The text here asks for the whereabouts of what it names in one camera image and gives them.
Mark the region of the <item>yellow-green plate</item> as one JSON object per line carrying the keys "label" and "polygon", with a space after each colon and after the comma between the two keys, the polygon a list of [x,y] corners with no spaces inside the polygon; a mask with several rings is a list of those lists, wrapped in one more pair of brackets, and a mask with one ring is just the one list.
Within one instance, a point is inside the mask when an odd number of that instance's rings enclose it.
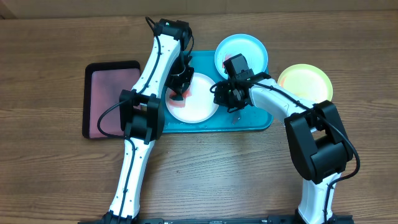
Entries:
{"label": "yellow-green plate", "polygon": [[326,73],[309,64],[295,64],[286,68],[277,83],[287,91],[306,100],[321,103],[333,98],[333,85]]}

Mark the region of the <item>green and orange sponge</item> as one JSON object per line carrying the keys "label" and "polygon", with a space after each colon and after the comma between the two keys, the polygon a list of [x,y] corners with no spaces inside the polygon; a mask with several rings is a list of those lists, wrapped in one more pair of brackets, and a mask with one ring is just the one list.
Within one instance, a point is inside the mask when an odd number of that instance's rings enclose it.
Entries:
{"label": "green and orange sponge", "polygon": [[171,89],[168,89],[166,103],[171,107],[183,108],[185,107],[186,99],[192,94],[190,89],[183,92],[181,95],[177,94]]}

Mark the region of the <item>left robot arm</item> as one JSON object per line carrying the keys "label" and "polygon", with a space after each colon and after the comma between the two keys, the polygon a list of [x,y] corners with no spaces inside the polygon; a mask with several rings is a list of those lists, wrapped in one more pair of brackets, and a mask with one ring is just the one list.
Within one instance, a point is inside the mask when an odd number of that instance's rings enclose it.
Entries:
{"label": "left robot arm", "polygon": [[131,90],[123,90],[119,101],[100,116],[119,109],[124,141],[124,159],[118,187],[109,211],[101,223],[134,223],[140,209],[141,187],[147,161],[164,130],[165,115],[162,106],[164,88],[170,88],[177,97],[188,90],[194,69],[187,47],[193,47],[192,29],[184,21],[161,19],[146,22],[154,35],[152,52],[144,71]]}

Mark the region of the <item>light blue plate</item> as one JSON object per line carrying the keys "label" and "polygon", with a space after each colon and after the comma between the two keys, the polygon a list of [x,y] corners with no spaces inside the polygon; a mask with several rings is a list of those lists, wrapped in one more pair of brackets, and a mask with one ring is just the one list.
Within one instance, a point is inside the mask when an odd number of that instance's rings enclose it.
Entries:
{"label": "light blue plate", "polygon": [[227,79],[228,75],[223,62],[237,54],[245,57],[248,67],[254,73],[267,70],[269,57],[263,43],[248,34],[234,34],[222,40],[215,51],[215,66],[224,79]]}

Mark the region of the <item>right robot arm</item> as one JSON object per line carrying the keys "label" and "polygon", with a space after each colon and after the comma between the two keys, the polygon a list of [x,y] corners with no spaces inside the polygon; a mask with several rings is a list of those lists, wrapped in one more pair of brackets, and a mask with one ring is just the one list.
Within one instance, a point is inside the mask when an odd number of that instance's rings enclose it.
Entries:
{"label": "right robot arm", "polygon": [[228,79],[210,88],[214,102],[229,113],[255,106],[283,122],[292,163],[303,178],[294,215],[270,215],[265,222],[353,223],[351,215],[331,210],[336,184],[355,176],[361,165],[336,106],[328,100],[308,101],[279,86],[269,74],[255,74],[242,54],[223,65]]}

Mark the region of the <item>white plate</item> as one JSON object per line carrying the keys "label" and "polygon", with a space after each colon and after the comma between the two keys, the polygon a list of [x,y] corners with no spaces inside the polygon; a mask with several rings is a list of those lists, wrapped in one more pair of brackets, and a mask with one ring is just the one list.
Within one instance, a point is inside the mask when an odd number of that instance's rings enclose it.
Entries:
{"label": "white plate", "polygon": [[210,92],[214,84],[210,77],[195,72],[188,87],[192,95],[186,99],[183,108],[171,107],[166,103],[168,88],[165,92],[165,105],[169,113],[184,123],[200,123],[208,120],[218,109],[218,105],[213,102],[214,94]]}

